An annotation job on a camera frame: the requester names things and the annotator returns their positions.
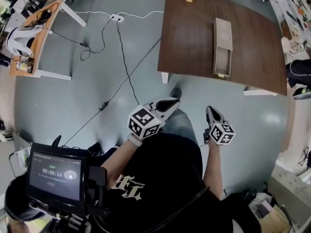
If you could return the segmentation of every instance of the orange desk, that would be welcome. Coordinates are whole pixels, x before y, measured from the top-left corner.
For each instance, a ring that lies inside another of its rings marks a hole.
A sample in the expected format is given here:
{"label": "orange desk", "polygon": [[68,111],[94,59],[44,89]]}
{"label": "orange desk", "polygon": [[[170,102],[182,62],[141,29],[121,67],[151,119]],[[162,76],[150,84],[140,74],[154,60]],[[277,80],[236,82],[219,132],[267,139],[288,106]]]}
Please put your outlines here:
{"label": "orange desk", "polygon": [[45,44],[45,41],[47,39],[48,34],[52,34],[52,31],[49,29],[51,28],[59,10],[63,9],[65,12],[67,12],[73,19],[75,19],[78,23],[80,23],[83,27],[86,27],[86,22],[84,22],[72,9],[68,7],[62,0],[57,0],[45,7],[43,7],[41,10],[35,12],[31,16],[29,16],[24,23],[23,26],[29,25],[32,21],[37,21],[38,18],[40,18],[42,11],[49,9],[52,12],[52,16],[47,20],[45,29],[43,29],[41,32],[37,33],[34,39],[34,42],[30,49],[34,53],[34,69],[32,73],[28,73],[24,70],[17,70],[16,64],[17,62],[15,60],[19,59],[19,56],[13,56],[13,59],[11,61],[11,67],[10,67],[10,76],[32,76],[36,78],[40,78],[41,76],[48,76],[58,79],[64,79],[64,80],[71,80],[71,76],[61,75],[57,73],[52,73],[48,71],[40,70],[39,67],[39,61],[41,57],[41,53]]}

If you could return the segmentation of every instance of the jeans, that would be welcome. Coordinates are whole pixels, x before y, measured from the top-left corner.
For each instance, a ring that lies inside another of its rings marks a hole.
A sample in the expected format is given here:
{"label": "jeans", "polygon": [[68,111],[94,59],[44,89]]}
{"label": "jeans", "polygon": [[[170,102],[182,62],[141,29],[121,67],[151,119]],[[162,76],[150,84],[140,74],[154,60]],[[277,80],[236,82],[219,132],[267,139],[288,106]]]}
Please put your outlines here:
{"label": "jeans", "polygon": [[198,145],[191,121],[187,114],[180,109],[177,109],[171,117],[166,120],[166,125],[162,128],[161,133],[179,135],[190,139]]}

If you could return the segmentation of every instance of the printed logo on shirt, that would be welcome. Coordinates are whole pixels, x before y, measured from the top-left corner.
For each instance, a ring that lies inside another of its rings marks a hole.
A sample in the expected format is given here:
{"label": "printed logo on shirt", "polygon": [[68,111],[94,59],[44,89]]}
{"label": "printed logo on shirt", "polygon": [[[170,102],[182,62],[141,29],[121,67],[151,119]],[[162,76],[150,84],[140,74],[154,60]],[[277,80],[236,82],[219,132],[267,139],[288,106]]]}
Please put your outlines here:
{"label": "printed logo on shirt", "polygon": [[135,177],[122,175],[111,189],[119,189],[122,191],[126,191],[125,193],[122,194],[122,197],[126,199],[136,198],[136,200],[140,200],[141,196],[138,190],[143,188],[145,184],[134,181],[134,178]]}

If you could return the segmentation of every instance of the white robot part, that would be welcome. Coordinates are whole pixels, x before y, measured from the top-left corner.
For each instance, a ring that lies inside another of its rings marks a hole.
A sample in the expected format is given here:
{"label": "white robot part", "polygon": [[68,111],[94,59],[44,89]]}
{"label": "white robot part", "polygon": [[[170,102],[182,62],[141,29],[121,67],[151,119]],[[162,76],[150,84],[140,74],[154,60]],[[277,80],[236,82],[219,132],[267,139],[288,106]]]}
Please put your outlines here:
{"label": "white robot part", "polygon": [[165,121],[178,109],[180,100],[155,98],[148,104],[139,105],[128,117],[127,125],[139,139],[157,134]]}
{"label": "white robot part", "polygon": [[31,27],[19,27],[13,29],[7,36],[6,48],[15,56],[29,57],[33,55],[30,49],[35,35],[42,31],[43,25]]}
{"label": "white robot part", "polygon": [[203,133],[204,144],[207,144],[210,137],[218,145],[228,145],[231,143],[235,132],[224,116],[212,106],[206,108],[206,119],[209,128]]}

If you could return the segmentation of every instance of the timer display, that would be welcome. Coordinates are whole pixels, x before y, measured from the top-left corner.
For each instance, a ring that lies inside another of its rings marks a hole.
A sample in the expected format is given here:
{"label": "timer display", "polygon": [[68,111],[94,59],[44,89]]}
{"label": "timer display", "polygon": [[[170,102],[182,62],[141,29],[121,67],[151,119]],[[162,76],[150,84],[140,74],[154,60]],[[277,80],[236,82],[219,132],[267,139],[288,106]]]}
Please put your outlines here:
{"label": "timer display", "polygon": [[60,178],[63,176],[63,174],[60,172],[56,172],[54,170],[48,170],[46,168],[42,169],[42,172],[49,174],[49,175],[52,175],[52,176],[60,177]]}
{"label": "timer display", "polygon": [[35,152],[29,183],[48,193],[80,200],[80,173],[80,160]]}

